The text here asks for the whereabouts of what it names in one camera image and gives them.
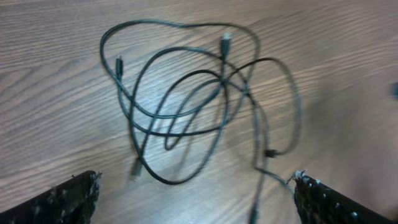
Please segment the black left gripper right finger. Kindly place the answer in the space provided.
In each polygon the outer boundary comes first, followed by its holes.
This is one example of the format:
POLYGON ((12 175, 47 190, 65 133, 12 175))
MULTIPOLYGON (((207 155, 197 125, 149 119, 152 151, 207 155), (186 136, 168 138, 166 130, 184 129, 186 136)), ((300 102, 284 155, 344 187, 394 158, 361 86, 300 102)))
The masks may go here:
POLYGON ((355 202, 343 194, 295 171, 294 203, 303 224, 394 224, 395 222, 355 202))

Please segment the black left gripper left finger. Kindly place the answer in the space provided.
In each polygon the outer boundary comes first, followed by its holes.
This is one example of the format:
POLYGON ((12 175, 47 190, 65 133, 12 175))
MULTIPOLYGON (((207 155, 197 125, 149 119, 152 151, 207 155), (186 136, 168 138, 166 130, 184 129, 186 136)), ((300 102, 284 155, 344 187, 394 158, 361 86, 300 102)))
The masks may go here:
POLYGON ((1 224, 87 224, 96 211, 102 173, 79 175, 1 212, 1 224))

